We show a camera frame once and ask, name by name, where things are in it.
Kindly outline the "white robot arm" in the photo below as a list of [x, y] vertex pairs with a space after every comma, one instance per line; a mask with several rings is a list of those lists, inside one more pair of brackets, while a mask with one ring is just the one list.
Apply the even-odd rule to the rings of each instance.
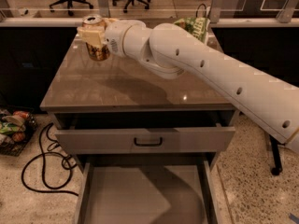
[[299, 152], [299, 88], [207, 46], [173, 23], [154, 28], [137, 20], [103, 23], [81, 26], [78, 34], [160, 77], [172, 79], [180, 70], [194, 74], [285, 147]]

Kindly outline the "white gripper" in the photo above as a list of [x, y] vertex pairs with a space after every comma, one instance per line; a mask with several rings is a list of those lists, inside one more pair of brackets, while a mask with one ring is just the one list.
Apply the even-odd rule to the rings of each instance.
[[107, 42], [111, 54], [133, 58], [135, 21], [105, 18], [109, 26], [78, 27], [78, 35], [87, 44], [101, 49]]

